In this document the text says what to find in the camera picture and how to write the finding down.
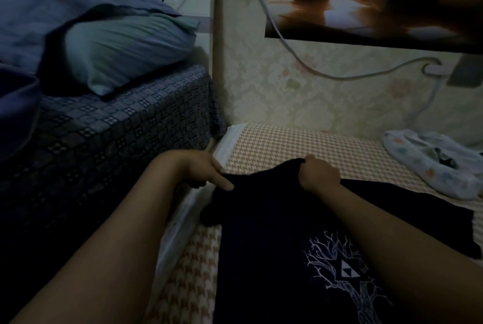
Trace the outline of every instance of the person's right hand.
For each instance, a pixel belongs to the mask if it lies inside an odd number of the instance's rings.
[[[299,183],[307,192],[317,194],[341,183],[341,173],[328,162],[317,159],[312,154],[305,156],[300,165]]]

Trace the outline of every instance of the wall outlet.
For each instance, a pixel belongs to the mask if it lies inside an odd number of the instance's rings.
[[[446,85],[479,87],[482,83],[483,55],[462,55]]]

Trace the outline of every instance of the person's left hand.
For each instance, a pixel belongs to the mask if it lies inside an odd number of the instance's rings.
[[[209,181],[226,191],[234,186],[222,174],[225,173],[220,163],[206,151],[170,150],[160,155],[165,162],[173,162],[179,176],[179,181],[187,182],[190,187],[204,187]]]

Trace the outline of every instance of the bed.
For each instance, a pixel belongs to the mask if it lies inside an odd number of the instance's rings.
[[[202,150],[225,132],[201,65],[166,67],[108,99],[44,96],[30,142],[0,165],[3,307],[45,285],[156,155]]]
[[[228,173],[250,174],[313,153],[341,170],[342,178],[384,181],[435,194],[474,210],[474,241],[483,247],[483,201],[456,201],[428,187],[392,159],[379,142],[324,132],[242,124],[228,129],[215,157]],[[221,226],[198,223],[212,187],[192,191],[178,207],[161,241],[153,295],[145,322],[212,322]]]

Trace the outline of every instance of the floral wallpaper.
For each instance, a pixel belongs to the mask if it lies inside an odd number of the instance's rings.
[[[387,75],[334,81],[299,65],[281,42],[264,38],[266,17],[258,0],[215,0],[213,78],[231,124],[326,130],[379,139],[403,128],[404,118],[428,98],[434,79],[423,76],[427,62]],[[290,41],[301,58],[336,76],[385,70],[421,56],[456,62],[458,54]],[[483,87],[445,87],[418,119],[419,130],[445,133],[483,148]]]

